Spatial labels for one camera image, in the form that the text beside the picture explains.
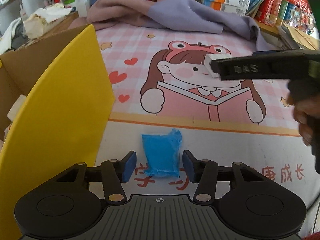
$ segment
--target gray ridged plate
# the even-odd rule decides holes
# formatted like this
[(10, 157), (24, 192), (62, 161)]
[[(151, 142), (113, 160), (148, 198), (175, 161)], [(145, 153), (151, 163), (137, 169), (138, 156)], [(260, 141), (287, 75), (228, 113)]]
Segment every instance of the gray ridged plate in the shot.
[[(187, 196), (139, 196), (109, 207), (85, 233), (66, 240), (249, 240), (227, 228), (212, 208)], [(284, 240), (299, 240), (296, 235)], [(24, 236), (21, 240), (36, 240)]]

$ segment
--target blue packet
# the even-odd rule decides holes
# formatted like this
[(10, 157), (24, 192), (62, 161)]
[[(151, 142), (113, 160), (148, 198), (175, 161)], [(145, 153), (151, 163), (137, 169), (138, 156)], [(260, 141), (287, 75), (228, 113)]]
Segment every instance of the blue packet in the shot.
[(144, 171), (147, 176), (179, 177), (179, 149), (182, 141), (177, 129), (167, 135), (142, 135), (142, 145), (149, 168)]

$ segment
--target frog headband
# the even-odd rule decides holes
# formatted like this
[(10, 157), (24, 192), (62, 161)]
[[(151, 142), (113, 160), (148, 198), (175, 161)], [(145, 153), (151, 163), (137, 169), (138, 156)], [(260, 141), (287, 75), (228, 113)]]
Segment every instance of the frog headband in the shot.
[(210, 48), (206, 48), (202, 46), (190, 45), (184, 41), (170, 42), (169, 49), (171, 49), (172, 51), (165, 58), (165, 60), (168, 62), (178, 53), (187, 51), (187, 50), (202, 50), (202, 51), (209, 52), (210, 54), (228, 53), (228, 51), (221, 46), (212, 45), (210, 46)]

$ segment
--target pink blush cheek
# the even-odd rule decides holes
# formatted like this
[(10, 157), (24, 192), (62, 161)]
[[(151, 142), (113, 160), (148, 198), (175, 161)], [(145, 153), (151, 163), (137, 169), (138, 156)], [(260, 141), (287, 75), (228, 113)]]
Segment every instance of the pink blush cheek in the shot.
[(182, 78), (191, 78), (193, 77), (194, 71), (188, 68), (178, 68), (175, 74)]

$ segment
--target brown hair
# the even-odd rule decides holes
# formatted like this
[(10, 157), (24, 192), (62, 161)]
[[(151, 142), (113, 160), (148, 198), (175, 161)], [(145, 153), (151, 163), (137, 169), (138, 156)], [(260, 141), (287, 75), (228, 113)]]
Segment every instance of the brown hair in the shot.
[[(210, 48), (210, 46), (204, 46), (201, 45), (201, 43), (198, 44), (190, 44), (191, 46), (200, 46), (205, 48)], [(140, 94), (141, 96), (149, 89), (151, 88), (157, 88), (157, 84), (159, 81), (164, 82), (162, 73), (158, 69), (158, 63), (162, 60), (165, 60), (167, 55), (171, 52), (171, 49), (163, 49), (159, 52), (157, 52), (151, 62), (148, 72), (148, 77), (146, 82), (141, 88)], [(204, 64), (204, 58), (205, 55), (209, 54), (209, 52), (204, 50), (186, 50), (178, 53), (175, 55), (169, 63), (171, 64), (180, 64), (182, 62), (190, 63), (190, 64)], [(266, 107), (262, 101), (262, 98), (260, 97), (259, 93), (254, 87), (254, 84), (251, 79), (247, 79), (244, 81), (241, 81), (241, 88), (247, 88), (249, 87), (252, 93), (253, 100), (260, 106), (263, 114), (263, 118), (266, 116)]]

